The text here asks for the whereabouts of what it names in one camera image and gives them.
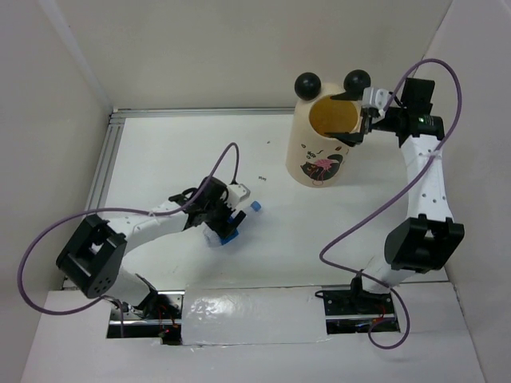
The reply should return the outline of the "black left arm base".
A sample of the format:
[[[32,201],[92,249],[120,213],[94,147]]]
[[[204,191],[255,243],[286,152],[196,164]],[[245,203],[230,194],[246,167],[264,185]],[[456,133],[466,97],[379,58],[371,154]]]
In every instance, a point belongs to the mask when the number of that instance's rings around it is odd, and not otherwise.
[[[158,291],[147,279],[138,274],[136,278],[141,282],[137,293],[142,293],[138,304],[108,298],[111,312],[106,337],[158,338],[162,345],[182,345],[184,292]]]

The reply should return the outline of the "light blue label plastic bottle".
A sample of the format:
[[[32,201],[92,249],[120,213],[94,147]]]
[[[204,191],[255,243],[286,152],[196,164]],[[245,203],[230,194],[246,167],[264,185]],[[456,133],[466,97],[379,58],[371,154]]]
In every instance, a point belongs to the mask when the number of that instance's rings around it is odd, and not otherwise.
[[[204,239],[209,247],[221,247],[235,239],[240,229],[249,226],[254,218],[262,211],[262,205],[254,200],[243,209],[225,210],[213,216],[205,223]]]

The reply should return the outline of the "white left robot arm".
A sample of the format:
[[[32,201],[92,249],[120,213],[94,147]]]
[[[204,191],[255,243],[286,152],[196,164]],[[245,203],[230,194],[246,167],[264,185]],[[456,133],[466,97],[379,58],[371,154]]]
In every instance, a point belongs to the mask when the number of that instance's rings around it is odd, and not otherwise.
[[[238,207],[249,195],[243,184],[211,178],[169,197],[148,214],[111,220],[88,215],[57,257],[57,268],[87,298],[107,295],[129,305],[137,317],[149,318],[162,297],[146,278],[122,266],[124,257],[146,243],[201,224],[219,239],[228,239],[246,216]]]

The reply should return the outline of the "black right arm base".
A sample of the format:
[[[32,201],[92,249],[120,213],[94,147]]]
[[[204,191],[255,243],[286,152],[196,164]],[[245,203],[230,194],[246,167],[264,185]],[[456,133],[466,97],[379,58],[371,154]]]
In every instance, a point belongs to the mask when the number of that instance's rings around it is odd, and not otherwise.
[[[317,290],[315,297],[323,302],[327,334],[366,334],[399,332],[390,294],[373,294],[362,289],[362,278],[355,276],[349,287]]]

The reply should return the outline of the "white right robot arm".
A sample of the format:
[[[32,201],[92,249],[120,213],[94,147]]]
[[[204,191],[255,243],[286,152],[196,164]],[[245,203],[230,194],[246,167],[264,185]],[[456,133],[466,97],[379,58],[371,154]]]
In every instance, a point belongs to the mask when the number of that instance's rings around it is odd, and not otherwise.
[[[406,163],[406,219],[391,231],[381,257],[373,257],[355,276],[359,286],[348,294],[352,310],[367,312],[384,294],[415,274],[441,269],[464,237],[446,200],[441,144],[442,119],[431,116],[434,82],[407,78],[398,107],[394,93],[372,87],[368,73],[347,74],[343,86],[324,84],[314,73],[295,81],[295,106],[286,169],[300,184],[330,187],[350,148],[371,130],[392,132]]]

